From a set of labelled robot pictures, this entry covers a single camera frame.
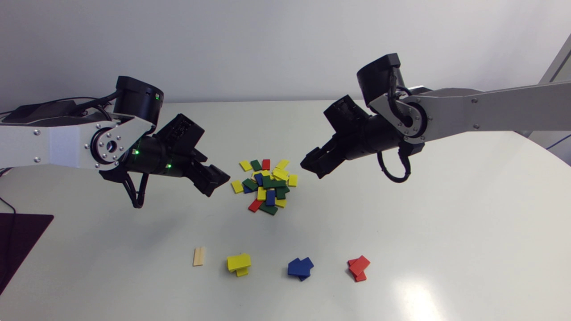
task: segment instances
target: black cable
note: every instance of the black cable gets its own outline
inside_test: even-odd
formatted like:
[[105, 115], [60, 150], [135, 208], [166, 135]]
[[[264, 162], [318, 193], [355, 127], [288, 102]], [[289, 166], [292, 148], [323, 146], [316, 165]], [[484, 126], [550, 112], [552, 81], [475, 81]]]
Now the black cable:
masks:
[[109, 113], [105, 110], [105, 108], [101, 107], [101, 106], [94, 106], [93, 108], [99, 110], [100, 113], [103, 114], [103, 116], [105, 116], [105, 119], [108, 121], [112, 121], [111, 116], [109, 115]]
[[12, 223], [10, 224], [10, 232], [8, 232], [8, 242], [7, 242], [7, 246], [6, 246], [6, 269], [4, 270], [4, 273], [2, 274], [2, 278], [0, 278], [0, 284], [4, 283], [4, 279], [6, 278], [6, 275], [8, 274], [8, 270], [9, 270], [9, 266], [8, 266], [8, 259], [10, 258], [10, 241], [12, 239], [12, 232], [14, 231], [14, 225], [16, 222], [16, 208], [14, 208], [14, 206], [12, 206], [10, 203], [8, 203], [7, 201], [5, 201], [3, 198], [0, 197], [0, 200], [8, 205], [12, 211]]
[[148, 182], [148, 174], [143, 174], [141, 177], [141, 183], [139, 184], [139, 191], [135, 190], [135, 185], [129, 174], [127, 174], [127, 178], [123, 181], [123, 186], [131, 199], [131, 203], [133, 203], [133, 207], [135, 208], [142, 208], [144, 203], [144, 193], [147, 189], [147, 182]]
[[77, 105], [77, 107], [74, 110], [72, 110], [70, 112], [70, 115], [76, 115], [78, 113], [83, 112], [86, 109], [89, 109], [89, 108], [92, 108], [92, 107], [95, 107], [98, 105], [107, 104], [120, 95], [121, 95], [121, 91], [117, 90], [116, 92], [112, 93], [111, 95], [101, 97], [101, 98], [98, 98], [98, 99], [95, 99], [95, 100], [92, 100], [89, 102], [81, 103], [81, 104]]
[[553, 146], [555, 146], [555, 145], [557, 145], [557, 144], [561, 143], [562, 141], [564, 141], [564, 140], [568, 139], [569, 137], [571, 137], [571, 134], [569, 134], [569, 135], [567, 135], [567, 136], [565, 136], [565, 137], [561, 138], [561, 139], [560, 139], [560, 140], [558, 140], [558, 141], [557, 141], [555, 144], [553, 144], [553, 145], [551, 145], [551, 146], [547, 147], [546, 149], [547, 149], [547, 150], [549, 150], [551, 147], [553, 147]]
[[385, 163], [383, 162], [383, 152], [382, 151], [378, 152], [377, 153], [377, 160], [379, 161], [379, 166], [381, 167], [381, 170], [383, 171], [383, 173], [385, 173], [385, 175], [395, 183], [405, 182], [408, 179], [408, 177], [411, 175], [411, 162], [408, 160], [408, 157], [412, 154], [412, 151], [413, 151], [413, 145], [406, 143], [406, 142], [400, 142], [399, 143], [399, 158], [400, 158], [400, 162], [404, 166], [404, 176], [403, 177], [393, 176], [387, 170], [387, 167], [385, 166]]
[[5, 201], [3, 198], [0, 197], [0, 200], [2, 201], [2, 203], [8, 205], [12, 211], [14, 212], [14, 214], [16, 214], [16, 209], [14, 208], [14, 206], [10, 205], [10, 203], [8, 203], [7, 201]]
[[408, 88], [399, 85], [397, 85], [396, 88], [404, 91], [407, 95], [412, 96], [412, 92]]

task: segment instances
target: yellow block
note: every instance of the yellow block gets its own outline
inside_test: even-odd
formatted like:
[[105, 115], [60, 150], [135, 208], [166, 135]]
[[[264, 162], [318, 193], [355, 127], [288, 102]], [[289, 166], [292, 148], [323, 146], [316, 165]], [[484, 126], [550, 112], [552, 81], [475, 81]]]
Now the yellow block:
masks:
[[282, 180], [286, 180], [287, 179], [287, 175], [289, 174], [288, 171], [284, 171], [281, 170], [279, 168], [275, 168], [274, 171], [272, 172], [272, 174], [274, 175], [274, 177], [278, 177]]
[[284, 208], [287, 205], [286, 199], [276, 199], [276, 206]]
[[266, 190], [263, 187], [258, 188], [258, 200], [266, 200]]
[[250, 162], [247, 160], [243, 160], [240, 162], [240, 166], [242, 166], [242, 169], [247, 172], [249, 170], [252, 170], [252, 165], [250, 165]]
[[234, 193], [236, 194], [244, 191], [244, 187], [242, 187], [242, 183], [239, 180], [235, 180], [232, 182], [232, 188], [234, 189]]
[[238, 278], [241, 277], [241, 276], [245, 276], [245, 275], [248, 275], [248, 268], [247, 268], [247, 267], [245, 267], [245, 268], [239, 268], [239, 269], [236, 270], [236, 276], [237, 276]]
[[297, 187], [297, 175], [290, 175], [289, 182], [287, 184], [291, 187]]
[[287, 166], [287, 164], [289, 164], [289, 161], [288, 161], [287, 159], [282, 159], [282, 160], [280, 160], [280, 162], [276, 165], [276, 168], [279, 168], [279, 169], [282, 170], [282, 169], [284, 169], [284, 168]]
[[250, 261], [250, 256], [246, 253], [229, 256], [226, 259], [228, 260], [228, 271], [230, 272], [234, 272], [241, 268], [245, 268], [252, 265], [252, 262]]

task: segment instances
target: wooden block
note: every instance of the wooden block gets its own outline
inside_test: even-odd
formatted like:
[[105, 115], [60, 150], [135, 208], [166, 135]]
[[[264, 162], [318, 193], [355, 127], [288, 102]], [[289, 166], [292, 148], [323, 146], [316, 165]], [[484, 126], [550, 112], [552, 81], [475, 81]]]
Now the wooden block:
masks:
[[242, 187], [242, 184], [239, 180], [235, 180], [231, 184], [232, 188], [234, 189], [234, 193], [238, 194], [244, 191], [244, 187]]
[[260, 205], [260, 209], [266, 213], [276, 215], [278, 208], [275, 206], [267, 206], [266, 204]]
[[276, 206], [281, 207], [281, 208], [285, 208], [286, 205], [287, 205], [286, 199], [276, 199]]
[[266, 192], [266, 205], [267, 206], [276, 206], [276, 191], [275, 190], [268, 190]]
[[239, 278], [241, 276], [245, 276], [248, 275], [248, 268], [244, 267], [244, 268], [239, 268], [236, 270], [236, 276]]
[[250, 177], [250, 179], [253, 180], [254, 182], [256, 182], [256, 175], [261, 174], [261, 173], [262, 173], [262, 171], [253, 172], [252, 177]]
[[251, 179], [247, 178], [245, 179], [242, 184], [244, 184], [244, 186], [247, 186], [249, 189], [251, 189], [252, 191], [255, 191], [258, 189], [258, 183], [254, 183], [252, 182]]
[[206, 249], [204, 246], [197, 247], [194, 249], [194, 260], [192, 261], [192, 266], [201, 266], [204, 264], [204, 253]]
[[258, 189], [258, 197], [257, 200], [266, 200], [266, 190], [263, 188]]
[[242, 166], [242, 169], [247, 172], [252, 170], [252, 165], [250, 165], [250, 162], [247, 160], [243, 160], [240, 162], [240, 166]]
[[280, 178], [280, 179], [282, 179], [282, 180], [287, 180], [287, 175], [289, 174], [289, 172], [288, 172], [288, 171], [281, 170], [281, 169], [279, 169], [279, 168], [275, 168], [275, 169], [273, 170], [272, 174], [274, 175], [274, 177], [278, 177], [278, 178]]
[[248, 206], [248, 209], [254, 213], [256, 213], [258, 211], [258, 209], [260, 208], [260, 205], [262, 205], [264, 201], [263, 200], [257, 200], [255, 199], [252, 204], [250, 204], [250, 206]]
[[262, 166], [260, 165], [260, 162], [258, 162], [257, 159], [254, 159], [253, 161], [251, 161], [250, 165], [252, 165], [252, 168], [255, 171], [261, 171], [262, 170]]
[[289, 161], [288, 161], [287, 159], [282, 159], [282, 160], [280, 160], [280, 162], [276, 165], [276, 168], [279, 168], [279, 169], [282, 170], [282, 169], [284, 169], [284, 168], [287, 166], [287, 164], [289, 164]]
[[355, 277], [355, 282], [365, 281], [366, 279], [367, 276], [365, 275], [365, 272], [362, 272], [361, 274]]
[[250, 261], [250, 256], [246, 253], [242, 253], [240, 255], [228, 256], [227, 258], [228, 263], [228, 271], [234, 272], [240, 268], [245, 268], [252, 265]]
[[297, 187], [297, 175], [292, 174], [289, 176], [289, 182], [287, 183], [291, 187]]
[[349, 266], [349, 271], [351, 271], [354, 276], [358, 276], [359, 274], [363, 273], [369, 264], [371, 264], [369, 260], [361, 255], [355, 262], [353, 262], [351, 266]]
[[270, 160], [269, 159], [262, 159], [262, 169], [263, 170], [270, 170]]

